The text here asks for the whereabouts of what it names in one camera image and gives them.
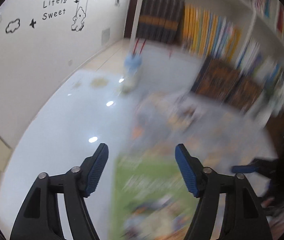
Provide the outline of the pink right sleeve forearm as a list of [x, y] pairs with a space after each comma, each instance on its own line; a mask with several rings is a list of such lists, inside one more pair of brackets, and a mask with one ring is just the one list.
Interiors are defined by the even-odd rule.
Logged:
[[269, 220], [269, 227], [273, 239], [279, 239], [284, 234], [284, 202], [274, 205], [274, 199], [268, 198], [262, 202], [264, 209], [269, 209], [267, 216], [271, 217]]

